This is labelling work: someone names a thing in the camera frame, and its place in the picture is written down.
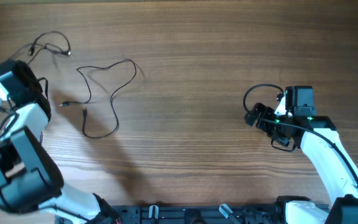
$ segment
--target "wooden table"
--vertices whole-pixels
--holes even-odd
[[[50,82],[52,120],[43,146],[66,181],[113,205],[233,205],[304,195],[328,203],[301,150],[285,153],[244,122],[252,85],[311,85],[358,165],[358,5],[350,3],[129,2],[0,6],[0,63],[42,32],[60,30],[72,57],[42,52],[31,67]],[[43,41],[64,44],[59,36]],[[119,131],[84,138],[88,92],[75,71],[124,58],[141,68],[114,107]],[[24,54],[22,60],[29,58]],[[85,71],[93,98],[87,132],[115,126],[109,95],[133,75],[129,63]],[[249,96],[276,107],[277,91]],[[52,215],[9,216],[1,223],[51,223]]]

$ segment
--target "wooden tabletop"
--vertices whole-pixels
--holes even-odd
[[[43,146],[65,180],[112,205],[219,205],[273,202],[304,195],[328,203],[323,183],[301,150],[273,149],[244,122],[253,85],[311,85],[319,115],[328,115],[358,165],[358,4],[128,2],[0,6],[0,63],[39,34],[60,30],[70,58],[41,52],[31,67],[49,80],[52,120]],[[58,35],[41,42],[64,46]],[[92,100],[75,68],[130,58],[133,82],[113,104],[110,94],[134,73],[129,63],[85,70]],[[21,60],[29,58],[24,53]],[[251,107],[276,107],[277,90],[249,95]],[[51,223],[53,216],[10,216],[0,223]]]

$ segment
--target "cable connector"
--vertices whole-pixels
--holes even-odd
[[[60,106],[68,106],[70,105],[69,101],[64,101],[63,103],[60,104]]]

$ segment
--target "wood grain surface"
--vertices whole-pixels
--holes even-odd
[[[252,85],[311,85],[318,114],[338,127],[358,165],[358,3],[127,2],[0,6],[0,63],[42,32],[60,30],[70,58],[40,53],[31,67],[50,84],[52,120],[43,146],[66,181],[113,205],[219,205],[273,202],[304,195],[328,203],[316,170],[301,150],[285,153],[244,122],[242,97]],[[57,35],[42,39],[63,45]],[[124,58],[141,68],[114,106],[119,131],[84,138],[88,92],[76,67]],[[24,53],[21,60],[28,60]],[[133,75],[121,64],[87,70],[93,98],[87,132],[109,132],[109,95]],[[261,88],[248,105],[277,105]],[[52,223],[50,214],[0,223]]]

